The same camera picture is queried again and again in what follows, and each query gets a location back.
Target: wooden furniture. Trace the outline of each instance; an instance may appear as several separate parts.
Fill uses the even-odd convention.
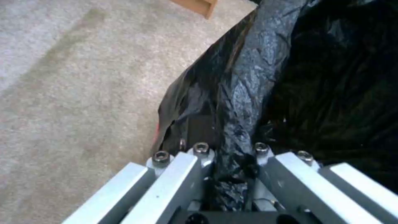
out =
[[[218,0],[171,0],[191,11],[204,15],[209,19]]]

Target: robotic claw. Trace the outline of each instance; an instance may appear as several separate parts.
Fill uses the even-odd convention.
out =
[[[349,164],[320,167],[304,151],[255,149],[257,212],[200,211],[215,153],[199,142],[176,157],[159,151],[146,167],[127,164],[63,223],[398,223],[398,196]]]

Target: crumpled plastic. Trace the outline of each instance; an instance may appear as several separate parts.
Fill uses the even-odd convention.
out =
[[[397,191],[397,22],[389,1],[263,0],[170,85],[153,150],[176,154],[187,120],[212,116],[209,210],[251,209],[257,141]]]

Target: silver metal frame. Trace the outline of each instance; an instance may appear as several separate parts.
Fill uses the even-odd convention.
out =
[[[347,163],[319,173],[383,223],[398,223],[398,196]]]
[[[155,173],[152,169],[129,163],[63,224],[103,224],[120,221],[154,181]]]
[[[167,224],[177,208],[188,208],[202,188],[201,163],[180,152],[148,189],[122,224]]]
[[[312,223],[310,210],[322,223],[380,223],[293,153],[268,159],[259,179],[289,214]]]

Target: beige carpet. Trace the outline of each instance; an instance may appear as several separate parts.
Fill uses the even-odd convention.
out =
[[[168,85],[254,8],[0,0],[0,223],[60,223],[145,161]]]

